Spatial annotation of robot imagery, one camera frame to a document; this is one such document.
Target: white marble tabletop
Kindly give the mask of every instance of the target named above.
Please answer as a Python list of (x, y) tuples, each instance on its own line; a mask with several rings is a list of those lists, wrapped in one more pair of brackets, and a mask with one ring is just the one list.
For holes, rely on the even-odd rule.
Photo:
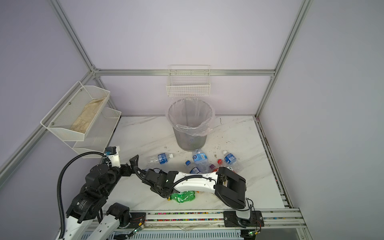
[[(111, 146), (120, 146), (121, 163), (136, 154), (144, 169), (150, 156), (173, 153), (174, 158), (161, 165), (164, 170), (187, 172), (186, 160), (192, 153), (182, 150), (176, 142), (173, 128), (166, 117), (122, 117), (111, 139)], [(256, 209), (284, 208), (275, 178), (252, 116), (217, 116), (213, 131), (202, 148), (210, 164), (217, 166), (224, 159), (223, 150), (236, 156), (243, 166), (238, 174), (246, 179), (246, 197)], [(228, 209), (214, 194), (196, 192), (191, 202), (168, 201), (149, 190), (134, 174), (122, 177), (110, 194), (103, 210), (118, 202), (131, 210), (208, 210)]]

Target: black and white robotic arm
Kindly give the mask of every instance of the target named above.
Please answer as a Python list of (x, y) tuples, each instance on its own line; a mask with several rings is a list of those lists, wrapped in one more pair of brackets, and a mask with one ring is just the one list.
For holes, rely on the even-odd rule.
[[(100, 224), (87, 238), (88, 240), (105, 240), (118, 227), (127, 227), (130, 223), (129, 207), (115, 203), (108, 209), (103, 219), (101, 208), (120, 178), (129, 177), (132, 173), (163, 198), (169, 198), (175, 191), (211, 192), (225, 205), (236, 210), (241, 227), (249, 222), (252, 206), (245, 198), (245, 179), (229, 169), (220, 167), (217, 172), (207, 174), (187, 174), (178, 171), (166, 173), (162, 170), (155, 172), (153, 169), (145, 171), (138, 167), (138, 155), (129, 160), (130, 165), (121, 165), (116, 148), (113, 151), (114, 154), (111, 154), (105, 163), (94, 166), (85, 177), (86, 183), (66, 212), (64, 228), (62, 227), (65, 230), (64, 234), (62, 237), (59, 235), (57, 240), (80, 239), (96, 217)], [(135, 231), (143, 227), (144, 225), (140, 225)]]

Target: trash can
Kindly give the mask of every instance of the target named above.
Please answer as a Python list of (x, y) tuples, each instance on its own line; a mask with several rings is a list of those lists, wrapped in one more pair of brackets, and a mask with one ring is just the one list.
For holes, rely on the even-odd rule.
[(215, 110), (201, 99), (182, 98), (172, 103), (166, 116), (179, 147), (194, 151), (204, 146), (207, 134), (212, 131)]

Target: blue bottle label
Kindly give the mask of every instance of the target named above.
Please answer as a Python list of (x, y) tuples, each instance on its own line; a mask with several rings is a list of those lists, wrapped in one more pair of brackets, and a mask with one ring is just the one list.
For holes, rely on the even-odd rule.
[(160, 164), (164, 164), (164, 163), (168, 162), (168, 160), (167, 160), (167, 156), (166, 156), (165, 153), (159, 154), (159, 155), (157, 156), (157, 158), (159, 159), (159, 163), (160, 163)]
[(197, 167), (194, 167), (190, 172), (190, 174), (198, 174), (200, 171), (197, 169)]
[(203, 160), (203, 159), (207, 159), (207, 156), (205, 155), (205, 153), (199, 153), (199, 154), (193, 155), (193, 161), (195, 161), (195, 162)]
[(232, 153), (228, 153), (228, 155), (225, 156), (225, 161), (228, 164), (231, 164), (231, 162), (235, 162), (236, 161), (236, 158), (235, 158), (235, 156)]

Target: brown cloth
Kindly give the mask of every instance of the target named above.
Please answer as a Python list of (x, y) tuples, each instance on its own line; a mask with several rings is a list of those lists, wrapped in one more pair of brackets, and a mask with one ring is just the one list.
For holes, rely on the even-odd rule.
[(93, 99), (87, 105), (85, 105), (80, 116), (72, 124), (71, 130), (75, 132), (85, 133), (90, 126), (92, 120), (96, 116), (96, 113), (99, 111), (101, 105), (103, 104), (106, 97)]

